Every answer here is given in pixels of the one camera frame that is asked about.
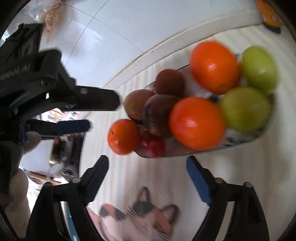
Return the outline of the gloved left hand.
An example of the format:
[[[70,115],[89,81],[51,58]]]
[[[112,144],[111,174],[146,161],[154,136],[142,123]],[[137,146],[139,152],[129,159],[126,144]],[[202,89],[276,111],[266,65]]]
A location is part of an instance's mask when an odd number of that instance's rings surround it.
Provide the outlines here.
[[[1,142],[1,207],[19,238],[26,236],[31,214],[27,199],[29,181],[19,164],[23,155],[40,141],[38,133],[27,132],[23,143]]]

